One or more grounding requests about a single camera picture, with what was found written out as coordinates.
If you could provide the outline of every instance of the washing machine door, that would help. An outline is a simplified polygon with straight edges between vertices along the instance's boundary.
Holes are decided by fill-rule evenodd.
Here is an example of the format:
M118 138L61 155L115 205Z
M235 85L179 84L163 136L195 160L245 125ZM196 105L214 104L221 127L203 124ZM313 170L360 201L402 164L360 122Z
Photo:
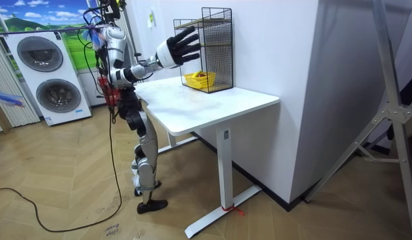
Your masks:
M54 71L62 65L61 50L52 41L38 36L26 37L17 47L19 58L33 70Z
M50 79L36 90L40 105L55 113L66 113L80 104L81 96L74 84L62 79Z

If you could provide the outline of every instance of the landscape poster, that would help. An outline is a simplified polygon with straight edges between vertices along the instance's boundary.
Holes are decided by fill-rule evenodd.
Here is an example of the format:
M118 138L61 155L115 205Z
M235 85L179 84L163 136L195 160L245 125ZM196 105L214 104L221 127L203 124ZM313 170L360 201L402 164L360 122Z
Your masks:
M91 6L96 7L96 2L91 2ZM0 0L0 14L4 16L8 30L12 32L84 26L86 22L83 19L83 12L87 8L86 0ZM63 39L76 68L86 69L83 45L77 38L77 31L65 32ZM91 49L86 49L86 54L89 66L95 67L95 53Z

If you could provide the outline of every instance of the red zip tie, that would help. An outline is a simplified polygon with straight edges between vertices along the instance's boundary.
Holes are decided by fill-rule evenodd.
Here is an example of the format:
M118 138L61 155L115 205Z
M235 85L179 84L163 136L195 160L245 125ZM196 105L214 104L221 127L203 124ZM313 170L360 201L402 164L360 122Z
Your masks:
M239 208L237 208L237 207L235 207L234 206L234 203L233 203L233 206L231 206L231 207L229 207L229 208L227 208L227 209L225 209L223 206L221 206L222 207L222 210L224 210L224 211L231 211L231 210L236 210L236 211L238 211L239 213L240 213L240 215L242 215L242 216L244 216L245 215L245 213L242 211L242 210L240 210Z

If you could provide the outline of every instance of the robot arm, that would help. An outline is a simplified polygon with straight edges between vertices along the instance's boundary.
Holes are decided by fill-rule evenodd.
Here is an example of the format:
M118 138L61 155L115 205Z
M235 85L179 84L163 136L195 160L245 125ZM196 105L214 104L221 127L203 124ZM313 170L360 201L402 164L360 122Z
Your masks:
M126 48L126 34L119 27L104 27L102 34L107 41L108 58L110 64L110 82L114 87L121 89L131 87L134 83L144 78L144 76L161 69L171 69L179 67L185 62L200 57L200 43L189 45L198 40L199 35L194 34L184 39L194 32L194 27L186 28L180 34L168 38L157 47L156 54L148 58L145 62L138 63L131 67L123 68L124 52Z

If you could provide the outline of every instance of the wire cage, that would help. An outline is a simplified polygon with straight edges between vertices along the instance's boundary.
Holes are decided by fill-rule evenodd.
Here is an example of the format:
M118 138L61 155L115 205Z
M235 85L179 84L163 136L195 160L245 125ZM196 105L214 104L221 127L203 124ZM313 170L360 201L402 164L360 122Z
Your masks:
M233 87L233 23L230 8L203 7L201 19L175 19L175 34L190 26L199 34L200 58L180 67L182 84L205 93Z

